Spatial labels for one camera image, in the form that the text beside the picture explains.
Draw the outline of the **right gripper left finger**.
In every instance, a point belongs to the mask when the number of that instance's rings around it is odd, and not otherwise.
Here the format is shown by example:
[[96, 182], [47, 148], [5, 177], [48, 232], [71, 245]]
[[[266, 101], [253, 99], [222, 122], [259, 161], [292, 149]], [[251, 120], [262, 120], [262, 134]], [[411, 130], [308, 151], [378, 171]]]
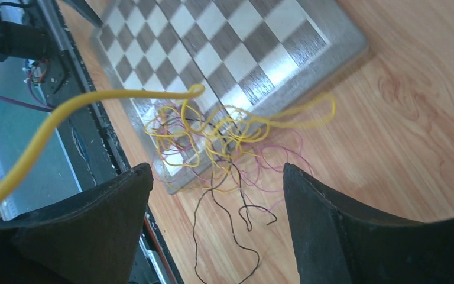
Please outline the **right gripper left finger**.
[[55, 204], [0, 219], [0, 283], [128, 283], [153, 175], [148, 163]]

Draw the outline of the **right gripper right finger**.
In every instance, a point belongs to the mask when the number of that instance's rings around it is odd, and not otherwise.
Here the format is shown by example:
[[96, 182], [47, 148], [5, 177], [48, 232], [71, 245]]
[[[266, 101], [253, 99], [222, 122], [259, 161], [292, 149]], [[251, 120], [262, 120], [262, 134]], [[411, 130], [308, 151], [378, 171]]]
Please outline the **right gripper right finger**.
[[283, 189], [301, 283], [454, 283], [454, 218], [398, 217], [289, 163]]

